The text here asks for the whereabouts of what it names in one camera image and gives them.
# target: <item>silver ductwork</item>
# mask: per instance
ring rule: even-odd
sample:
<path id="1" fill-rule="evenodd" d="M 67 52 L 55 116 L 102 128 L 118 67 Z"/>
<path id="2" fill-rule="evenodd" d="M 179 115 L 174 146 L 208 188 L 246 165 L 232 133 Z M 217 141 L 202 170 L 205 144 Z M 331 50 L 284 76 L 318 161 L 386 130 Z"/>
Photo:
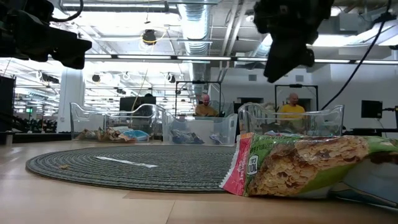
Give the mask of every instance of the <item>silver ductwork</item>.
<path id="1" fill-rule="evenodd" d="M 210 6 L 201 4 L 178 5 L 182 18 L 182 32 L 184 39 L 206 40 L 209 37 Z M 209 44 L 204 42 L 186 42 L 188 55 L 208 55 Z M 210 66 L 207 63 L 191 63 L 191 80 L 210 80 Z M 193 92 L 201 95 L 203 85 L 194 85 Z"/>

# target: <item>person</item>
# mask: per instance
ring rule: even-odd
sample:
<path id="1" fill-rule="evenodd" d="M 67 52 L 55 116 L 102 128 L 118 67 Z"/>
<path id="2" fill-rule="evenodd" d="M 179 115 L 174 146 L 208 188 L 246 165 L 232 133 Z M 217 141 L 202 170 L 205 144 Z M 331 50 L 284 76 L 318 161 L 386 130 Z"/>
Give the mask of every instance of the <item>person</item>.
<path id="1" fill-rule="evenodd" d="M 305 109 L 298 105 L 299 96 L 296 93 L 291 93 L 289 95 L 289 104 L 284 105 L 281 109 L 281 113 L 298 113 L 298 114 L 282 114 L 281 124 L 292 125 L 297 131 L 302 131 L 303 129 L 303 119 L 304 115 L 300 113 L 305 113 Z"/>
<path id="2" fill-rule="evenodd" d="M 201 98 L 201 101 L 203 102 L 203 104 L 197 105 L 195 109 L 195 113 L 197 116 L 218 116 L 217 110 L 214 110 L 211 106 L 209 106 L 209 95 L 204 94 Z"/>

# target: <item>red bag label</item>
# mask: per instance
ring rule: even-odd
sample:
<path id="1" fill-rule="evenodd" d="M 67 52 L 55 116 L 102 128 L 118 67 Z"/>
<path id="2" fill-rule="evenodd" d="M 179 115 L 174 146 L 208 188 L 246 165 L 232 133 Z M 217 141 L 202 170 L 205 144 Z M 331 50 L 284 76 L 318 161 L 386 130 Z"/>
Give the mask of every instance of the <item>red bag label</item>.
<path id="1" fill-rule="evenodd" d="M 222 188 L 235 195 L 243 195 L 244 183 L 246 181 L 246 169 L 248 156 L 250 153 L 251 135 L 241 136 L 239 140 L 238 156 L 232 173 L 230 173 L 227 181 Z"/>

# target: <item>white wall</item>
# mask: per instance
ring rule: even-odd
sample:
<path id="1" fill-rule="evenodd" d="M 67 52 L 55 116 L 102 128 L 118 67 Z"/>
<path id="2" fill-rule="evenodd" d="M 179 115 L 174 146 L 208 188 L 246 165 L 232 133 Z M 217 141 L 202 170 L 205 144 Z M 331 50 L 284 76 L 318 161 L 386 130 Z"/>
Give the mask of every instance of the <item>white wall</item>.
<path id="1" fill-rule="evenodd" d="M 218 68 L 212 68 L 211 74 L 213 79 L 218 76 Z M 257 75 L 257 81 L 250 82 L 248 75 Z M 311 85 L 312 76 L 311 73 L 307 73 L 306 69 L 297 68 L 287 74 L 287 77 L 282 77 L 280 80 L 275 82 L 275 85 L 289 85 L 296 84 L 295 76 L 304 75 L 304 82 L 300 84 Z M 275 102 L 275 90 L 274 84 L 267 82 L 267 78 L 263 75 L 263 70 L 246 70 L 243 68 L 230 68 L 224 78 L 221 91 L 224 94 L 225 102 L 232 103 L 237 102 L 238 98 L 263 98 L 264 102 Z M 301 98 L 307 98 L 312 100 L 312 108 L 315 109 L 315 89 L 314 88 L 289 88 L 289 87 L 278 87 L 277 99 L 278 105 L 281 105 L 283 101 L 286 102 L 287 97 L 291 93 L 297 93 Z"/>
<path id="2" fill-rule="evenodd" d="M 356 65 L 325 65 L 313 74 L 305 73 L 303 70 L 294 70 L 290 74 L 304 74 L 307 85 L 319 86 L 319 107 L 327 103 L 343 86 L 352 74 Z M 257 82 L 249 82 L 247 75 L 257 73 Z M 274 85 L 266 82 L 261 71 L 244 71 L 241 69 L 231 70 L 223 82 L 222 91 L 225 101 L 236 101 L 242 97 L 264 98 L 264 102 L 274 102 Z M 294 80 L 284 77 L 277 83 L 294 84 Z M 315 97 L 307 89 L 281 88 L 278 95 L 279 103 L 286 99 L 291 92 L 295 92 L 301 98 Z M 357 74 L 347 86 L 345 91 L 328 107 L 345 105 L 344 125 L 352 128 L 381 128 L 376 119 L 361 118 L 361 101 L 378 100 L 383 101 L 383 107 L 395 107 L 398 105 L 398 69 L 393 65 L 362 65 Z M 394 112 L 384 112 L 381 123 L 385 128 L 396 128 Z M 388 133 L 389 138 L 398 138 L 398 134 Z"/>
<path id="3" fill-rule="evenodd" d="M 330 76 L 313 74 L 314 84 L 320 88 L 320 104 L 323 106 L 344 85 L 356 65 L 330 65 Z M 350 128 L 381 128 L 377 120 L 361 118 L 362 100 L 383 101 L 383 107 L 398 105 L 398 75 L 396 66 L 362 65 L 342 94 L 329 106 L 345 105 L 344 125 Z M 384 112 L 381 123 L 385 128 L 396 128 L 394 112 Z"/>

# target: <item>gray braided rug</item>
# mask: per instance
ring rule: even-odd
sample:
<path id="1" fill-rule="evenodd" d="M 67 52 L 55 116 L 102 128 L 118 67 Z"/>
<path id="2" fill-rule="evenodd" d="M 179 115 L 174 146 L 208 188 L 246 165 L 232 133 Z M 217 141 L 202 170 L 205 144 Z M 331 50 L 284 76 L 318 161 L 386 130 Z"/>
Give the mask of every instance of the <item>gray braided rug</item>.
<path id="1" fill-rule="evenodd" d="M 223 192 L 220 182 L 231 165 L 234 148 L 206 146 L 118 146 L 51 152 L 26 162 L 38 175 L 119 189 L 162 192 Z M 144 167 L 104 161 L 157 165 Z"/>

